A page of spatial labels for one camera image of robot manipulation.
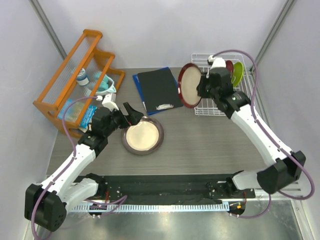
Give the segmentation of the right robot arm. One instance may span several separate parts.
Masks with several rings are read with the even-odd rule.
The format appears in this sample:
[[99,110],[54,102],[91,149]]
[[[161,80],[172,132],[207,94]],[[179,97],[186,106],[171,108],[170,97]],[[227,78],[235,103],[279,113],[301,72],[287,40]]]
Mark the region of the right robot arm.
[[261,188],[274,194],[300,179],[306,162],[302,151],[294,152],[283,143],[263,119],[255,113],[255,107],[242,91],[236,91],[230,72],[224,67],[201,73],[197,87],[200,96],[213,99],[218,109],[247,135],[260,153],[266,168],[235,173],[226,184],[226,193],[238,197],[245,189]]

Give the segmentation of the dark grey cream plate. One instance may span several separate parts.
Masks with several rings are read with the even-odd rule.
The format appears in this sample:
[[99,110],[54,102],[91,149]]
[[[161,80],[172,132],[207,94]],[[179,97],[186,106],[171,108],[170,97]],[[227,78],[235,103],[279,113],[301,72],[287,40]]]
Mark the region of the dark grey cream plate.
[[137,125],[121,131],[124,148],[135,155],[148,155],[156,151],[163,143],[165,131],[155,118],[144,116]]

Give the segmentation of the red rimmed cream plate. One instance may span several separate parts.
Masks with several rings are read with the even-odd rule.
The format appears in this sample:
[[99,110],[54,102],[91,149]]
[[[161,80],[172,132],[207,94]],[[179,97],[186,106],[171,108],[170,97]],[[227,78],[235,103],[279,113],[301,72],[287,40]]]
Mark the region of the red rimmed cream plate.
[[178,75],[178,96],[187,108],[194,108],[201,100],[197,87],[201,81],[202,73],[197,65],[187,63]]

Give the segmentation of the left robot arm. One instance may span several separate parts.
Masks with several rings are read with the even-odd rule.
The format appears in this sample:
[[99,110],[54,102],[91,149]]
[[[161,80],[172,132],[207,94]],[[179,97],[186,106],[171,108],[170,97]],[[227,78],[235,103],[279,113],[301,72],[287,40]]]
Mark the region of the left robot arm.
[[31,184],[25,191],[24,217],[31,225],[50,232],[58,230],[68,212],[80,202],[93,197],[102,199],[107,192],[105,180],[90,174],[73,185],[79,174],[93,162],[108,144],[108,137],[118,129],[137,125],[143,113],[125,102],[127,114],[118,107],[99,107],[95,110],[89,129],[74,145],[70,156],[40,184]]

